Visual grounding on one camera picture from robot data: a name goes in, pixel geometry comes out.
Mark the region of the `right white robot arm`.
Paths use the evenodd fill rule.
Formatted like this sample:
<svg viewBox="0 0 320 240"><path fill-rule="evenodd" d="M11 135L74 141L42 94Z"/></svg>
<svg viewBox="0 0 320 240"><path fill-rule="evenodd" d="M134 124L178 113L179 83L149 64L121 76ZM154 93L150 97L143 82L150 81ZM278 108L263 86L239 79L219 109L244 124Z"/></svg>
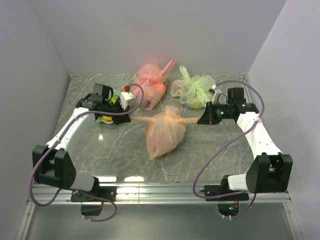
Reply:
<svg viewBox="0 0 320 240"><path fill-rule="evenodd" d="M212 101L198 120L199 125L216 125L222 120L234 120L242 130L252 155L253 163L247 173L227 175L221 180L220 190L209 194L208 199L233 199L246 193L283 193L287 191L293 159L275 145L261 121L262 111L248 103L242 87L229 88L226 103L219 103L222 92L212 87Z"/></svg>

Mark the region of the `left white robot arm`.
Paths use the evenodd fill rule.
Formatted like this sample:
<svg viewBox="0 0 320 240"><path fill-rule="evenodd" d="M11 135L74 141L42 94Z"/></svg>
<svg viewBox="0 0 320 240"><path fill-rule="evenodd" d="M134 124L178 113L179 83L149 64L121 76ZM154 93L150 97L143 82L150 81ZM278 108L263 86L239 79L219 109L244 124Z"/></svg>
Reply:
<svg viewBox="0 0 320 240"><path fill-rule="evenodd" d="M81 98L67 123L45 145L37 145L32 151L33 170L29 184L33 182L64 190L80 190L89 201L101 195L98 180L78 172L72 155L80 138L98 118L108 118L113 124L130 121L129 102L136 96L125 86L122 92L96 83L92 93Z"/></svg>

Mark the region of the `orange plastic bag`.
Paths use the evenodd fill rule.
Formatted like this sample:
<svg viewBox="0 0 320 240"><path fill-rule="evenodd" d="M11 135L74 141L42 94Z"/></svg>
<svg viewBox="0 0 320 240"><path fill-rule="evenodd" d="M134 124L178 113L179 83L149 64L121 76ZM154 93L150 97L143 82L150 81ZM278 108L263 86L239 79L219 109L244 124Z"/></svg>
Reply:
<svg viewBox="0 0 320 240"><path fill-rule="evenodd" d="M184 139L187 124L196 124L198 117L181 116L179 108L167 105L152 117L133 116L135 121L147 122L146 149L150 159L155 159L174 150Z"/></svg>

